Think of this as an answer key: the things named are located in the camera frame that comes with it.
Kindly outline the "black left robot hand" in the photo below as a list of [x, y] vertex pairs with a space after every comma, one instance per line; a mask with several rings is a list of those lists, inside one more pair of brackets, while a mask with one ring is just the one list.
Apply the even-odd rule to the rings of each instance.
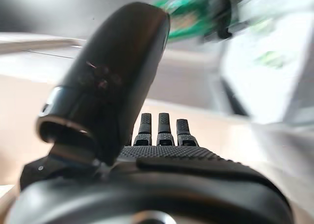
[[8, 224], [292, 224], [285, 195], [254, 169], [200, 147], [188, 121], [140, 113], [170, 30], [162, 9], [110, 15], [36, 120], [52, 148], [26, 164]]

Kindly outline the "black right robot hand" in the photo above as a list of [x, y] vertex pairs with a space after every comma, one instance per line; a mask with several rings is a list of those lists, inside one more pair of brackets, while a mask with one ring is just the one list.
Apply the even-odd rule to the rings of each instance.
[[240, 1], [241, 0], [213, 0], [213, 20], [215, 21], [216, 33], [220, 39], [232, 37], [232, 33], [229, 32], [233, 14], [232, 5]]

